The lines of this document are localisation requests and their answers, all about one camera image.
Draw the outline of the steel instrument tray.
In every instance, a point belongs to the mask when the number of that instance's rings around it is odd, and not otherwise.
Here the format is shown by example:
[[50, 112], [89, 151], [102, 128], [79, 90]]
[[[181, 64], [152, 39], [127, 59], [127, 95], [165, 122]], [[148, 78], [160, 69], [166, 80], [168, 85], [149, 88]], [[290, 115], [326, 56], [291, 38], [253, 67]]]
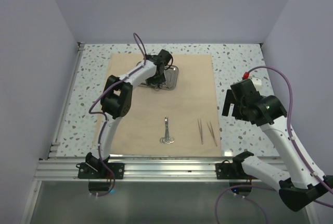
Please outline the steel instrument tray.
[[[164, 84], [163, 90], [171, 91], [176, 88], [178, 73], [179, 73], [179, 68], [175, 65], [171, 65], [170, 68], [167, 68], [164, 71], [165, 81], [162, 82]], [[148, 85], [147, 82], [144, 81], [139, 86], [144, 87], [144, 88], [152, 88], [151, 85]]]

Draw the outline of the steel scalpel handle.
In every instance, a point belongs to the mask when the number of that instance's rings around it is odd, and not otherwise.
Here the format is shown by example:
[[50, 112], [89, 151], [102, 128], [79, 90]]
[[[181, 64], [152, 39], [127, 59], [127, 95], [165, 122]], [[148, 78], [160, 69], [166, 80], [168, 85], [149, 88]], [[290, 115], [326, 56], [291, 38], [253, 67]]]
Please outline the steel scalpel handle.
[[212, 123], [209, 121], [207, 122], [207, 126], [208, 126], [208, 129], [210, 131], [210, 134], [212, 136], [212, 139], [213, 139], [213, 142], [214, 142], [214, 145], [217, 147], [217, 140], [215, 138], [215, 134], [214, 134], [214, 131], [213, 131], [213, 126], [212, 126]]

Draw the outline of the steel pointed tweezers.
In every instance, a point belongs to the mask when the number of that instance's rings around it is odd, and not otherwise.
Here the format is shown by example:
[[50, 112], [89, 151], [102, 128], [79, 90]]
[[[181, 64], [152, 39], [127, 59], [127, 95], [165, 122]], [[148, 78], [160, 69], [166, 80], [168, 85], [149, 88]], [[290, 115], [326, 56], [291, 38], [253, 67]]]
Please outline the steel pointed tweezers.
[[198, 129], [199, 129], [199, 134], [200, 134], [200, 142], [201, 142], [201, 145], [203, 145], [203, 130], [202, 130], [201, 119], [198, 119]]

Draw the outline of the beige cloth wrap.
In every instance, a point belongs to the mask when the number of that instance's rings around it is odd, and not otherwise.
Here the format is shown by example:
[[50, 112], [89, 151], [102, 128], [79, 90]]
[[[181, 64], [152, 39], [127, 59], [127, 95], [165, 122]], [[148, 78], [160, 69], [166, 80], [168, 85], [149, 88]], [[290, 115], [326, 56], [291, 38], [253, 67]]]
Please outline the beige cloth wrap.
[[220, 157], [219, 113], [212, 58], [175, 54], [173, 90], [134, 89], [106, 154]]

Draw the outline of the steel ring-handled forceps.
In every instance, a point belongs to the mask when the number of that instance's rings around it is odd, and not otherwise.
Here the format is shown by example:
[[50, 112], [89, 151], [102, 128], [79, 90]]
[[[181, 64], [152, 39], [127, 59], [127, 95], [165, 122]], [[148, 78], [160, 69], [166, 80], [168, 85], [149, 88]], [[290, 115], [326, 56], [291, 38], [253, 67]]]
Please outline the steel ring-handled forceps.
[[165, 134], [164, 134], [164, 140], [163, 143], [164, 144], [172, 144], [174, 143], [174, 137], [170, 136], [170, 132], [169, 132], [169, 118], [167, 116], [165, 116]]
[[164, 89], [164, 84], [152, 84], [151, 87], [155, 90], [155, 91], [159, 91], [159, 90], [163, 90]]

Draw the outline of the steel ring-handled scissors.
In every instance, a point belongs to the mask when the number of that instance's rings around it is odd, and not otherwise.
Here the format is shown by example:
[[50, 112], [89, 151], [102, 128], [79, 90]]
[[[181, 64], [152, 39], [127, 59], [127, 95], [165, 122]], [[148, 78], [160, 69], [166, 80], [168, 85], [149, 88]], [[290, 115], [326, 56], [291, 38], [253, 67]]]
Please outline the steel ring-handled scissors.
[[164, 118], [164, 126], [165, 126], [165, 131], [164, 131], [164, 137], [160, 138], [160, 143], [162, 144], [167, 144], [169, 141], [169, 119], [167, 116]]

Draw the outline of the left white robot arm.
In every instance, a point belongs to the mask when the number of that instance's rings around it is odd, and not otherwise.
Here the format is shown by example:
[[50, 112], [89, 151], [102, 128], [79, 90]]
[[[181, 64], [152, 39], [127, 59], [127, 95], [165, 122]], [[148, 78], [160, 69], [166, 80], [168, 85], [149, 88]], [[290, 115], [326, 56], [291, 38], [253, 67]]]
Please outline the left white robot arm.
[[106, 81], [102, 95], [89, 109], [91, 115], [102, 115], [98, 140], [85, 162], [77, 164], [80, 179], [117, 179], [116, 170], [108, 165], [110, 149], [117, 127], [130, 111], [132, 95], [141, 83], [157, 85], [165, 81], [164, 71], [173, 62], [172, 55], [162, 49], [157, 55], [144, 54], [135, 68], [119, 77], [111, 75]]

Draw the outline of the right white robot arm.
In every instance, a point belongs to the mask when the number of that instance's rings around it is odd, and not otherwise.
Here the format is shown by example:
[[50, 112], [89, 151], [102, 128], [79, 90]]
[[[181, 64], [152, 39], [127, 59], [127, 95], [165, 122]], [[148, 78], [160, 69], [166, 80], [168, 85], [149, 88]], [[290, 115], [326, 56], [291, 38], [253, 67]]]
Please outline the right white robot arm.
[[273, 143], [287, 170], [283, 171], [261, 161], [252, 152], [233, 157], [227, 173], [236, 178], [251, 176], [276, 190], [283, 203], [299, 211], [332, 189], [332, 176], [326, 175], [312, 160], [297, 135], [289, 136], [287, 111], [274, 96], [262, 96], [252, 80], [234, 83], [227, 90], [222, 114], [259, 127]]

